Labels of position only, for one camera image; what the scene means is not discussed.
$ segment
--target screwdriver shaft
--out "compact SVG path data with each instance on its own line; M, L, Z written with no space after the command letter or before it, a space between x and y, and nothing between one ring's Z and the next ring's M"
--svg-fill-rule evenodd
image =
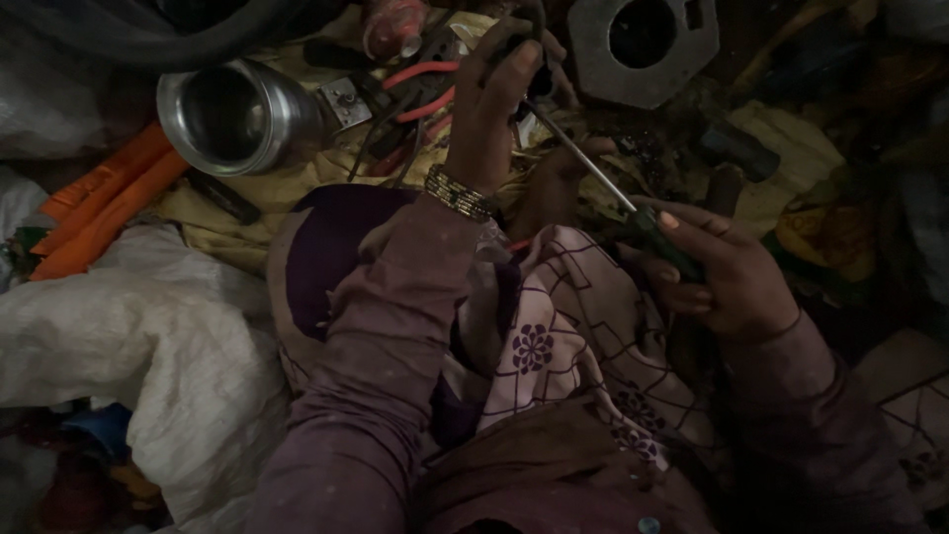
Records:
M586 168L589 169L591 173L593 173L593 176L597 177L597 180L599 180L600 183L606 187L606 189L609 189L609 192L612 193L614 197L616 197L616 200L620 201L620 204L624 208L629 210L630 213L636 212L636 206L629 201L629 198L623 193L623 191L621 191L619 187L614 185L613 182L610 181L605 174L603 174L603 171L600 170L600 167L596 166L596 163L592 162L590 158L584 154L584 151L581 150L580 147L577 146L577 144L574 143L566 133L564 133L564 130L560 129L560 126L555 124L550 119L550 116L547 113L541 111L537 105L535 105L530 100L525 100L524 105L526 105L528 109L537 116L537 119L540 120L540 122L543 123L548 130L550 130L550 133L552 133L553 136L560 141L560 143L563 143L570 152L573 152L573 155L576 156L578 160L586 165Z

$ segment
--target sleeve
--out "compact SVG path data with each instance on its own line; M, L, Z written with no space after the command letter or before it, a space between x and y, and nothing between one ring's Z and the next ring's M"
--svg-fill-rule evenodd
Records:
M260 478L249 533L405 530L429 398L480 226L428 195L334 292L326 354Z
M762 531L929 532L882 416L804 313L776 339L722 343L743 509Z

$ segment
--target purple sleeve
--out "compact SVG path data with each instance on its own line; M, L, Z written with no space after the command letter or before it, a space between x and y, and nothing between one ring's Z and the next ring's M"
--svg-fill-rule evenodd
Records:
M757 346L722 344L732 370L744 506L767 532L929 532L883 418L806 314Z
M333 293L326 354L292 407L258 484L247 532L405 530L428 425L479 225L422 195Z

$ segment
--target metal cylinder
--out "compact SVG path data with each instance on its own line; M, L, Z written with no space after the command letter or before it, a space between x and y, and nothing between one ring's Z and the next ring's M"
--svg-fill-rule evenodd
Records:
M300 84L250 60L163 75L158 118L181 157L214 176L309 161L330 133L316 99Z

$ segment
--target person's right hand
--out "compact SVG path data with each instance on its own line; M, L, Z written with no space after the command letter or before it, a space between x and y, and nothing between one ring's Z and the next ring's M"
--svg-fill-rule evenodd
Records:
M640 265L670 310L694 315L719 336L756 343L797 322L801 312L772 255L730 220L695 206L645 197L659 215L660 230L705 266L705 284L679 283L668 261L646 255Z

